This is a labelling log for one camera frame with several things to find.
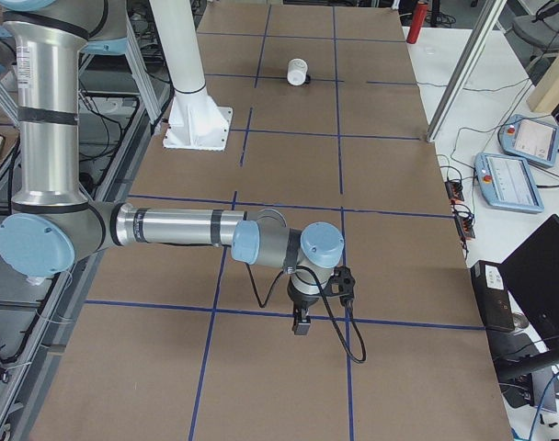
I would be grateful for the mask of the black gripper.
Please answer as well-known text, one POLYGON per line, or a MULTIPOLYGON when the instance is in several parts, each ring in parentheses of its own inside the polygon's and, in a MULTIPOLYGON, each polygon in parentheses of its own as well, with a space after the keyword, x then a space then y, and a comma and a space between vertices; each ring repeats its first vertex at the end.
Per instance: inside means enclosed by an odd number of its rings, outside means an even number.
POLYGON ((294 335, 307 335, 311 327, 311 320, 304 316, 308 315, 309 308, 320 299, 320 295, 318 293, 305 294, 292 283, 288 284, 287 292, 293 304, 292 332, 294 335))

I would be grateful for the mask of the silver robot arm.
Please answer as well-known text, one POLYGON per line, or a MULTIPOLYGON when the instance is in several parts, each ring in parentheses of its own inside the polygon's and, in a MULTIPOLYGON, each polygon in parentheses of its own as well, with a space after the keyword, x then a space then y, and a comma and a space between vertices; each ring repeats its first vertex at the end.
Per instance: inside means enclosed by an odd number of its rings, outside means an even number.
POLYGON ((353 280, 340 264, 339 229, 294 230, 274 209, 259 212, 136 208, 94 201, 79 187, 78 60, 82 51, 127 50, 122 1, 5 1, 17 53, 22 184, 0 225, 0 255, 28 277, 51 277, 113 246, 159 243, 226 247, 247 266, 288 275, 292 330, 307 333, 309 310, 332 297, 344 307, 353 280))

